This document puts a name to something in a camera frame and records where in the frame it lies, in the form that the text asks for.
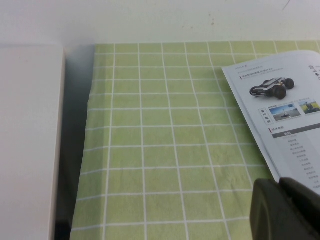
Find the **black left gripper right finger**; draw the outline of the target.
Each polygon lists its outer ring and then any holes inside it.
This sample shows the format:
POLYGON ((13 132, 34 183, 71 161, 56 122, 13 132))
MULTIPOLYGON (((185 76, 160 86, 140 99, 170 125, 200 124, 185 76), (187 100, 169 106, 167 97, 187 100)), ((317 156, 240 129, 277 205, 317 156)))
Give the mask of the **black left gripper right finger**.
POLYGON ((291 198, 295 207, 308 223, 317 231, 320 231, 320 196, 300 182, 282 177, 279 180, 280 187, 291 198))

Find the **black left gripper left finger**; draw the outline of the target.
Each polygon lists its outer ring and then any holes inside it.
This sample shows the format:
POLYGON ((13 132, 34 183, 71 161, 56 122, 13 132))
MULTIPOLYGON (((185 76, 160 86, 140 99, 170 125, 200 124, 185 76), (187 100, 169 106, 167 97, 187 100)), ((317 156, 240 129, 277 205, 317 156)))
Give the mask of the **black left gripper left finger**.
POLYGON ((250 207, 254 240, 318 240, 317 232, 280 187, 279 181, 258 178, 250 207))

